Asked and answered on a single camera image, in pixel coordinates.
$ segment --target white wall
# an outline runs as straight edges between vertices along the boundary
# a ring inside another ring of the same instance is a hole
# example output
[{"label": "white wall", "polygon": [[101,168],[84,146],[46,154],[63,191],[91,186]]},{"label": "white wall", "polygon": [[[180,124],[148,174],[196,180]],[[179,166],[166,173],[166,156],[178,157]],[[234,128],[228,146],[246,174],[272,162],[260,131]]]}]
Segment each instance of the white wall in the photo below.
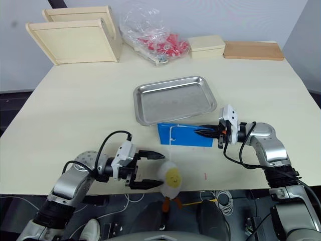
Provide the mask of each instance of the white wall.
[{"label": "white wall", "polygon": [[35,89],[52,67],[25,28],[26,22],[43,22],[46,8],[47,1],[1,0],[0,91]]},{"label": "white wall", "polygon": [[283,52],[307,89],[321,93],[320,0],[308,0]]},{"label": "white wall", "polygon": [[[277,41],[283,48],[307,0],[141,0],[161,11],[183,37],[219,34],[225,40]],[[110,5],[119,19],[126,0],[65,0],[68,7]],[[24,29],[42,22],[45,0],[2,0],[0,91],[33,89],[52,66]]]}]

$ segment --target table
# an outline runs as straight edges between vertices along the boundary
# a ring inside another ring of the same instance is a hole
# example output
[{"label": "table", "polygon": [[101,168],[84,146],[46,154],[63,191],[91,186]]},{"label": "table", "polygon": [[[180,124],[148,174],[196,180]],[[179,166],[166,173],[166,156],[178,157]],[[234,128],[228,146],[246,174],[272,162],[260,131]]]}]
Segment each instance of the table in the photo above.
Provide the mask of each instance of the table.
[{"label": "table", "polygon": [[[247,170],[213,148],[160,145],[156,126],[135,120],[133,91],[145,83],[198,75],[205,78],[218,102],[209,114],[176,121],[216,124],[219,108],[231,104],[242,122],[271,124],[285,145],[292,166],[308,185],[321,185],[320,109],[300,78],[284,61],[189,57],[155,67],[123,47],[120,63],[77,63],[54,66],[0,139],[0,192],[48,194],[64,164],[87,150],[98,150],[112,131],[127,130],[141,149],[174,161],[182,174],[182,191],[268,188],[262,170]],[[125,136],[106,147],[113,156]],[[238,157],[240,144],[229,146]],[[243,160],[258,164],[245,147]],[[153,178],[163,161],[139,161],[138,179]],[[95,182],[88,194],[156,192],[130,190],[124,180]]]}]

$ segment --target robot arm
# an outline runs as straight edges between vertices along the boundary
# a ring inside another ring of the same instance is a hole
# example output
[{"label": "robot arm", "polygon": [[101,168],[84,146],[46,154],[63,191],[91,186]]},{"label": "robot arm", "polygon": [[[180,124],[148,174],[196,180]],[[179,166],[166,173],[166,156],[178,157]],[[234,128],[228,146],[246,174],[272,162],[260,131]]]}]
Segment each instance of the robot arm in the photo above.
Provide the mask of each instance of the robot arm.
[{"label": "robot arm", "polygon": [[60,240],[74,210],[82,202],[95,180],[108,182],[110,177],[116,180],[124,179],[125,186],[131,189],[150,189],[163,183],[149,179],[141,182],[135,181],[138,170],[137,161],[143,157],[154,160],[163,159],[164,156],[160,153],[142,150],[136,152],[136,147],[127,139],[118,148],[115,157],[109,157],[106,154],[99,155],[96,170],[97,154],[96,151],[87,151],[72,161],[81,165],[73,164],[68,171],[62,174],[48,195],[45,204],[35,218],[28,222],[17,239],[18,241]]},{"label": "robot arm", "polygon": [[[279,202],[272,207],[271,215],[275,233],[280,240],[296,240],[291,238],[307,238],[313,235],[319,235],[321,238],[318,216],[304,186],[298,180],[299,174],[292,168],[286,149],[276,137],[272,126],[266,123],[238,125],[236,111],[232,106],[226,105],[221,109],[219,125],[204,127],[211,130],[202,129],[195,132],[205,137],[217,138],[219,148],[223,148],[223,143],[227,145],[241,142],[255,149],[260,164],[257,167],[264,170],[271,198]],[[254,165],[243,166],[248,169],[255,168]]]}]

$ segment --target stainless steel tray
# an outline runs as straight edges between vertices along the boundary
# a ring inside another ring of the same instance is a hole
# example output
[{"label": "stainless steel tray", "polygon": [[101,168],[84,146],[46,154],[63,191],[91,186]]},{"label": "stainless steel tray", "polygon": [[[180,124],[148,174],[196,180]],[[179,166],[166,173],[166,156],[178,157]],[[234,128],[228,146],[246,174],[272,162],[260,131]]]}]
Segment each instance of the stainless steel tray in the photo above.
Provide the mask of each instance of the stainless steel tray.
[{"label": "stainless steel tray", "polygon": [[206,80],[191,76],[137,87],[134,106],[136,120],[151,126],[212,112],[217,103]]}]

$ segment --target plush toy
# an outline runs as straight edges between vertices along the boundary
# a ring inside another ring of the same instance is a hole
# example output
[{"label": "plush toy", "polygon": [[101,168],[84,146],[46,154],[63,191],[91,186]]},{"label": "plush toy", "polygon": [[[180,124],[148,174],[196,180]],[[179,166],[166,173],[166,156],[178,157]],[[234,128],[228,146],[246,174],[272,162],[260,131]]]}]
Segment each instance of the plush toy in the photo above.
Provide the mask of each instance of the plush toy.
[{"label": "plush toy", "polygon": [[170,210],[170,201],[175,201],[179,208],[182,208],[181,201],[177,198],[177,195],[181,191],[182,176],[174,162],[164,162],[159,171],[158,178],[164,183],[160,187],[160,192],[165,197],[163,203],[163,212],[167,213]]}]

